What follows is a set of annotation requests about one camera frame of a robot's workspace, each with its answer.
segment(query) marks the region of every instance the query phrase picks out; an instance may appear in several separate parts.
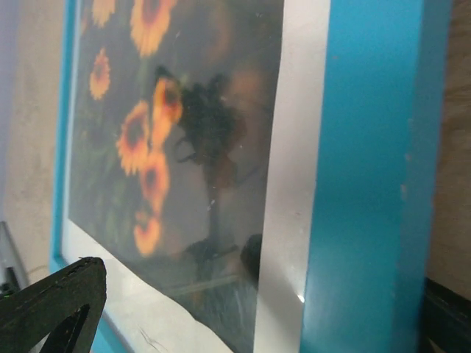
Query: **glass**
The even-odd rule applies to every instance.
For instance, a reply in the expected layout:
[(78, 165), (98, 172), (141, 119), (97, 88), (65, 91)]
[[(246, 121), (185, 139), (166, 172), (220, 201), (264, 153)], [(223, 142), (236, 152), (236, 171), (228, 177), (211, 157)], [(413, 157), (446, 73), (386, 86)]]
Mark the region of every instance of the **glass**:
[(283, 1), (78, 8), (67, 217), (251, 352)]

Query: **wall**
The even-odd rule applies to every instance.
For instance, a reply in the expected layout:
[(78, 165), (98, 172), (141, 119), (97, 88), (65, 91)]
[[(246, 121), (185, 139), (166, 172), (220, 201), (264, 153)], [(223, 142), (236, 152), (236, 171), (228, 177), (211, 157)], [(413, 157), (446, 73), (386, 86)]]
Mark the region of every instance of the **wall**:
[(64, 1), (0, 1), (20, 7), (4, 213), (35, 282), (49, 273)]
[(15, 86), (19, 3), (0, 0), (0, 220), (4, 220), (7, 147)]

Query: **dark flower center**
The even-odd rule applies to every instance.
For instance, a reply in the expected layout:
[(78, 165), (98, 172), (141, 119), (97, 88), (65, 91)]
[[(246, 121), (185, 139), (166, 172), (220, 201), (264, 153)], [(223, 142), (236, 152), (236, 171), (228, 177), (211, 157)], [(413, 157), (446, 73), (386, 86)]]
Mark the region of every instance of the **dark flower center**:
[(166, 105), (174, 105), (175, 103), (177, 103), (178, 94), (174, 90), (166, 88), (163, 95)]
[(153, 188), (157, 181), (157, 173), (154, 169), (146, 173), (146, 185), (148, 188)]
[(132, 149), (136, 147), (139, 140), (144, 136), (144, 129), (142, 128), (143, 119), (145, 119), (144, 115), (133, 119), (127, 127), (126, 139)]
[(160, 0), (144, 0), (142, 4), (142, 19), (147, 24), (154, 22), (160, 9)]

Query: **framed picture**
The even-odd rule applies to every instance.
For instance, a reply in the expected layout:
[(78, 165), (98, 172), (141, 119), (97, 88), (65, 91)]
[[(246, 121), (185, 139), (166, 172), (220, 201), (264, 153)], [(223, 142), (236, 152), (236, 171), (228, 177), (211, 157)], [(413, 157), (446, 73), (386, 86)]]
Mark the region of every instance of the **framed picture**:
[[(401, 283), (399, 258), (415, 261), (403, 265), (408, 303), (420, 302), (429, 210), (412, 217), (421, 255), (398, 246), (403, 209), (430, 202), (433, 183), (414, 184), (404, 156), (433, 164), (438, 123), (427, 148), (410, 147), (407, 120), (423, 114), (409, 104), (421, 31), (442, 13), (435, 69), (447, 28), (444, 5), (422, 18), (417, 0), (405, 19), (403, 7), (67, 1), (51, 269), (104, 260), (96, 352), (382, 352), (403, 298), (379, 298)], [(378, 27), (388, 18), (404, 30)], [(400, 78), (397, 58), (410, 68)], [(365, 346), (362, 332), (378, 339)]]

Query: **black object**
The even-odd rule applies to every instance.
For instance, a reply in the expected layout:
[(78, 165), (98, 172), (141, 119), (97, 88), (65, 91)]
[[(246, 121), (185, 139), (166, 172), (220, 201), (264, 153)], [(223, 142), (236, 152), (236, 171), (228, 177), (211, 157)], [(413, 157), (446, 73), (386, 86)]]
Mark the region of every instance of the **black object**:
[(103, 261), (86, 257), (0, 300), (0, 352), (88, 353), (106, 301)]
[(471, 352), (471, 302), (427, 279), (419, 353), (433, 352), (426, 338), (447, 353)]
[(258, 286), (260, 273), (260, 255), (262, 251), (262, 234), (252, 235), (241, 252), (241, 262)]

